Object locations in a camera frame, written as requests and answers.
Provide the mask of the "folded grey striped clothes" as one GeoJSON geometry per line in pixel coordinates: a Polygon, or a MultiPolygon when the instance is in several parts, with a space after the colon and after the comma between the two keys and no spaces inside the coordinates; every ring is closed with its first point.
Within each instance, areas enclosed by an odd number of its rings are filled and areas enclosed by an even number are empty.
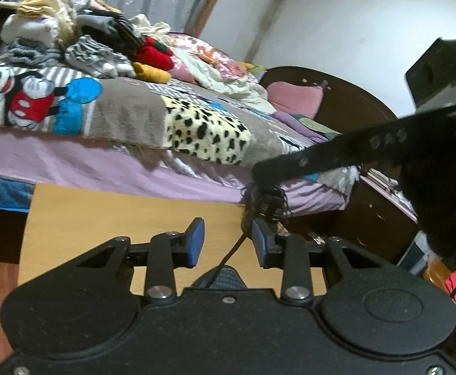
{"type": "Polygon", "coordinates": [[[97,79],[135,78],[133,64],[126,56],[91,36],[82,36],[67,47],[64,58],[70,66],[97,79]]]}

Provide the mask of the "folded purple blanket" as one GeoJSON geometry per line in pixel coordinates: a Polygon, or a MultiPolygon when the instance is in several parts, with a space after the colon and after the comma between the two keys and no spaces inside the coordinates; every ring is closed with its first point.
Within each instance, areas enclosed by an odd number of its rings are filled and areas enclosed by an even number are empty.
{"type": "Polygon", "coordinates": [[[339,132],[302,114],[289,114],[288,112],[277,111],[272,114],[272,117],[286,124],[298,134],[309,138],[315,144],[330,141],[340,135],[339,132]]]}

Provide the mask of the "dark wooden headboard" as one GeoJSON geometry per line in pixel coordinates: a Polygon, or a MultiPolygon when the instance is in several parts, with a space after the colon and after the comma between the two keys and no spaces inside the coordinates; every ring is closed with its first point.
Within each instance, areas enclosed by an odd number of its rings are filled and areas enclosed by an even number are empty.
{"type": "Polygon", "coordinates": [[[315,69],[280,66],[269,69],[260,80],[267,88],[274,82],[285,81],[295,86],[321,86],[323,100],[316,122],[339,133],[384,124],[397,118],[381,100],[353,83],[315,69]]]}

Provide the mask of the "black sneaker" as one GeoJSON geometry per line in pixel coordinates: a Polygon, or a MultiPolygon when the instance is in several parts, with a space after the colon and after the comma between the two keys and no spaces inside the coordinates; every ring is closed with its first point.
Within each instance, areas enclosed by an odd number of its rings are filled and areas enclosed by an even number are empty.
{"type": "Polygon", "coordinates": [[[247,289],[239,273],[231,266],[225,265],[217,276],[214,276],[216,268],[212,268],[197,278],[191,285],[199,289],[223,289],[241,290],[247,289]]]}
{"type": "Polygon", "coordinates": [[[287,195],[279,185],[261,188],[251,183],[242,189],[241,194],[241,204],[244,206],[241,229],[248,238],[252,237],[253,221],[256,218],[277,225],[291,212],[287,195]]]}

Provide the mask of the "folded red clothes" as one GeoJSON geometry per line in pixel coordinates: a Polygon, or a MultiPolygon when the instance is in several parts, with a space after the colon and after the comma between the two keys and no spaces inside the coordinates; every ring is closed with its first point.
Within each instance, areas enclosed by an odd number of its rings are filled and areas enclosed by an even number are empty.
{"type": "Polygon", "coordinates": [[[157,69],[170,71],[173,69],[172,50],[158,40],[145,36],[144,45],[137,49],[133,60],[157,69]]]}

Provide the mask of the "purple bed sheet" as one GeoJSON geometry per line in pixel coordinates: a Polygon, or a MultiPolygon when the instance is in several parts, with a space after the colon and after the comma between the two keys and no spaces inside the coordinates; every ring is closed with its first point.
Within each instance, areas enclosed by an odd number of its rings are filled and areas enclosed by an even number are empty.
{"type": "Polygon", "coordinates": [[[0,127],[0,209],[29,211],[38,184],[144,197],[237,203],[245,167],[168,150],[0,127]]]}

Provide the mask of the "cartoon patchwork blanket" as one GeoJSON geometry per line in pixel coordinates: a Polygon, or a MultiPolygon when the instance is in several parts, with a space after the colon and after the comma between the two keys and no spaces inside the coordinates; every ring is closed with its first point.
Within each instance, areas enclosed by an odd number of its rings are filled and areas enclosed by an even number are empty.
{"type": "Polygon", "coordinates": [[[168,150],[249,168],[314,145],[279,120],[182,82],[97,79],[0,62],[0,127],[168,150]]]}

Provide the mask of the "pink pillow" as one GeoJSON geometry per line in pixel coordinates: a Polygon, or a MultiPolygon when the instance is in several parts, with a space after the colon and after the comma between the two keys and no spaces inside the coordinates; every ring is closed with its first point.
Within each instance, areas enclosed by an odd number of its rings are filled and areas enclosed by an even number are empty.
{"type": "Polygon", "coordinates": [[[308,118],[315,118],[323,100],[321,86],[295,86],[285,81],[272,83],[267,93],[268,101],[276,110],[308,118]]]}

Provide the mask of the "black speckled shoelace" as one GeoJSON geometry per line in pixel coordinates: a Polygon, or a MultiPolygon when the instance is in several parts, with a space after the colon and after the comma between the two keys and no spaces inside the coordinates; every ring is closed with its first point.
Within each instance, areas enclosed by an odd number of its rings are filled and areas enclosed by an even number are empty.
{"type": "Polygon", "coordinates": [[[226,263],[229,261],[229,259],[233,257],[235,252],[237,252],[240,249],[241,245],[244,243],[246,238],[247,238],[247,236],[245,234],[242,234],[241,237],[230,248],[228,253],[222,258],[219,265],[217,265],[217,267],[215,267],[215,269],[213,270],[213,274],[212,274],[211,278],[209,279],[209,281],[207,282],[207,285],[206,285],[207,288],[210,288],[212,286],[212,284],[214,283],[214,281],[216,280],[218,275],[221,273],[223,267],[226,265],[226,263]]]}

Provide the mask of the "floral cream quilt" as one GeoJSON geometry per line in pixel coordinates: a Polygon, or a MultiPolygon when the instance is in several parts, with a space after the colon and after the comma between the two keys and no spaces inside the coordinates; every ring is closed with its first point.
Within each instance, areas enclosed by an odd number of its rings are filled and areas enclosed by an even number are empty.
{"type": "Polygon", "coordinates": [[[196,37],[179,33],[168,35],[168,47],[197,85],[238,100],[261,113],[276,112],[257,78],[224,52],[196,37]]]}

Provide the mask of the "dark wooden nightstand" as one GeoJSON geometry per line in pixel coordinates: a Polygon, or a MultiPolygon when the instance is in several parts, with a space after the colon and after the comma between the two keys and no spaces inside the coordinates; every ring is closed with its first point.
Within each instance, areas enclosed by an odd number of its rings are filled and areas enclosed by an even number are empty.
{"type": "Polygon", "coordinates": [[[393,264],[400,262],[419,232],[417,218],[365,177],[343,211],[294,217],[286,228],[309,239],[340,237],[393,264]]]}

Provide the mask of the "folded yellow garment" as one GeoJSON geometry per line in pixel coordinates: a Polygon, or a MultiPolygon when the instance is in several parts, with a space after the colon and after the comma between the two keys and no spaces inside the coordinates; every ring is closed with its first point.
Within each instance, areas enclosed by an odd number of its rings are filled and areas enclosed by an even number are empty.
{"type": "Polygon", "coordinates": [[[138,80],[158,84],[167,84],[171,79],[170,73],[165,70],[138,62],[133,62],[132,65],[135,71],[135,78],[138,80]]]}

